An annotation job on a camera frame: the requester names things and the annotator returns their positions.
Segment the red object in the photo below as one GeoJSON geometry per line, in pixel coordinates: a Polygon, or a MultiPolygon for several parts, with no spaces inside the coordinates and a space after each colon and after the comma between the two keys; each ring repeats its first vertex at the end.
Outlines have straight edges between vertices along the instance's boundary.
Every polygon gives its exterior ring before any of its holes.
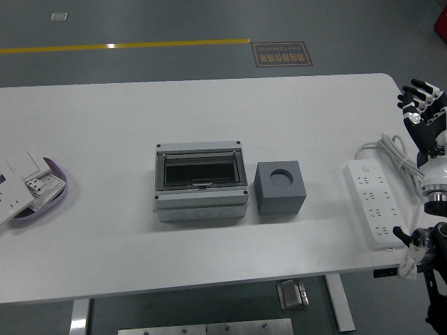
{"type": "Polygon", "coordinates": [[[447,43],[447,6],[444,8],[439,19],[434,24],[434,30],[442,37],[447,43]]]}

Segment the power outlet socket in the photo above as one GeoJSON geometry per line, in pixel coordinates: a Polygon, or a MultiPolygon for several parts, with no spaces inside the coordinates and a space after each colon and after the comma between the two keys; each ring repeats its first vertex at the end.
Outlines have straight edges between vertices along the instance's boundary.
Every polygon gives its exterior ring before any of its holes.
{"type": "Polygon", "coordinates": [[[0,223],[9,221],[33,201],[22,178],[13,173],[6,164],[0,167],[0,223]]]}
{"type": "Polygon", "coordinates": [[[28,189],[37,197],[41,198],[45,196],[50,188],[43,181],[33,178],[27,181],[28,189]]]}
{"type": "Polygon", "coordinates": [[[374,159],[349,161],[344,168],[349,188],[372,248],[394,248],[403,243],[393,227],[408,229],[380,163],[374,159]]]}

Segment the yellow floor line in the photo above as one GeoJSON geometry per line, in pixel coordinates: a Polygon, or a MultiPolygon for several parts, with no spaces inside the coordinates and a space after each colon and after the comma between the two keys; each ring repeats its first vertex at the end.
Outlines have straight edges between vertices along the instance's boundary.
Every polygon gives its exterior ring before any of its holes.
{"type": "Polygon", "coordinates": [[[0,54],[21,54],[28,52],[54,52],[72,50],[125,49],[131,47],[180,47],[185,45],[215,45],[239,43],[250,43],[250,40],[248,38],[231,38],[224,40],[172,40],[166,42],[60,45],[55,47],[12,47],[8,49],[0,49],[0,54]]]}

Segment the gray cube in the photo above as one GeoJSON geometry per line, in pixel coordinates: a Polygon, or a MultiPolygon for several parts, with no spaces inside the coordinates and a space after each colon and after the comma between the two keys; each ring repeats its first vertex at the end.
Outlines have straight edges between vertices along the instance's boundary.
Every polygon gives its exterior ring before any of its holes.
{"type": "Polygon", "coordinates": [[[254,189],[259,215],[297,214],[306,198],[297,161],[259,162],[254,189]]]}

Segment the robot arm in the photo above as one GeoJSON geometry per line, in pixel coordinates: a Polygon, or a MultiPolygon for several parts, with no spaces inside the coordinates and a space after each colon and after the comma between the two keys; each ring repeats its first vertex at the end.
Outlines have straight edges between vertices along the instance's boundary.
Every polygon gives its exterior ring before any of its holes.
{"type": "Polygon", "coordinates": [[[397,104],[404,125],[419,149],[417,164],[423,171],[421,191],[427,200],[424,210],[447,217],[447,95],[438,87],[413,79],[404,86],[397,104]]]}
{"type": "MultiPolygon", "coordinates": [[[[447,217],[447,95],[429,83],[416,79],[411,83],[415,88],[404,86],[397,105],[419,149],[418,167],[424,173],[420,187],[427,197],[424,211],[447,217]]],[[[429,229],[418,228],[411,236],[399,227],[394,227],[393,233],[423,268],[430,298],[426,321],[438,334],[447,334],[447,297],[439,294],[433,272],[438,271],[447,283],[447,223],[440,222],[429,229]]]]}

